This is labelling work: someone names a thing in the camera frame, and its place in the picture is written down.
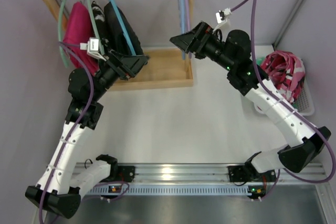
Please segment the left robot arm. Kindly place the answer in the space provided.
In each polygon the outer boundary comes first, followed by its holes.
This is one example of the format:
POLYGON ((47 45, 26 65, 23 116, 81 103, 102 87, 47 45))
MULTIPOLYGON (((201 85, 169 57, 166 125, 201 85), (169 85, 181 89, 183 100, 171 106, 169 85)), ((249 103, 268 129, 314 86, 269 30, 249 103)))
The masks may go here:
POLYGON ((80 68, 69 75, 68 92, 72 101, 56 150, 44 174, 34 186, 28 186, 26 198, 39 209, 70 219, 83 197, 103 180, 118 175, 118 160, 101 154, 90 167, 73 177, 79 154, 89 135, 95 130, 103 105, 98 101, 119 80, 137 76, 150 57, 129 56, 111 51, 98 61, 98 71, 89 72, 82 60, 80 68))

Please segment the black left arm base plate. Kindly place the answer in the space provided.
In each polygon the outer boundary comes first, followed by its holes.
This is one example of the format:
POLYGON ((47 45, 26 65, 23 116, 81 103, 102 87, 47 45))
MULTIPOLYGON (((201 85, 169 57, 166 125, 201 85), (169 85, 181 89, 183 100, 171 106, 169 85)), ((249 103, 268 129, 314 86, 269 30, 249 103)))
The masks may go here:
POLYGON ((111 175, 111 181, 124 181, 132 182, 135 177, 135 166, 118 165, 116 166, 111 175))

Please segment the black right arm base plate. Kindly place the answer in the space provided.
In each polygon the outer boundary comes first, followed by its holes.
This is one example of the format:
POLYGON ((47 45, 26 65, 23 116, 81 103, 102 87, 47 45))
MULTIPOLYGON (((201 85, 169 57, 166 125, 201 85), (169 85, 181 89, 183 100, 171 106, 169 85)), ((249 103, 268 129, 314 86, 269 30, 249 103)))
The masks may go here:
POLYGON ((259 173, 252 166, 247 165, 232 165, 228 166, 229 181, 231 183, 256 183, 256 182, 275 182, 276 172, 270 170, 264 173, 259 173))

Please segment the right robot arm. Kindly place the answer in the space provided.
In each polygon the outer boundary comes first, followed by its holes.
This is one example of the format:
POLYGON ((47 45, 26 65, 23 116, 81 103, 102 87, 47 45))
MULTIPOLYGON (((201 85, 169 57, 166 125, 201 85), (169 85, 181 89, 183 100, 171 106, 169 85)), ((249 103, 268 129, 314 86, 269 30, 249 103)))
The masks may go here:
POLYGON ((286 101, 268 75, 256 64, 250 36, 243 30, 231 30, 226 39, 206 22, 170 38, 170 42, 196 59, 208 58, 227 71, 227 80, 242 96, 257 105, 282 133, 286 144, 266 152, 257 152, 244 163, 245 171, 262 174, 283 169, 297 178, 323 150, 330 149, 331 131, 317 127, 286 101))

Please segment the pink floral trousers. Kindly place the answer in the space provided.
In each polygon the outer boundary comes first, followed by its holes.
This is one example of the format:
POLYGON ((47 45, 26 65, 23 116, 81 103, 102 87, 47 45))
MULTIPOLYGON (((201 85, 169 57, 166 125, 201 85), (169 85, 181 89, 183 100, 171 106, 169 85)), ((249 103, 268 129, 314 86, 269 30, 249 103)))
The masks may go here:
POLYGON ((276 50, 261 62, 279 93, 291 104, 298 99, 304 85, 306 70, 301 58, 295 54, 276 50))

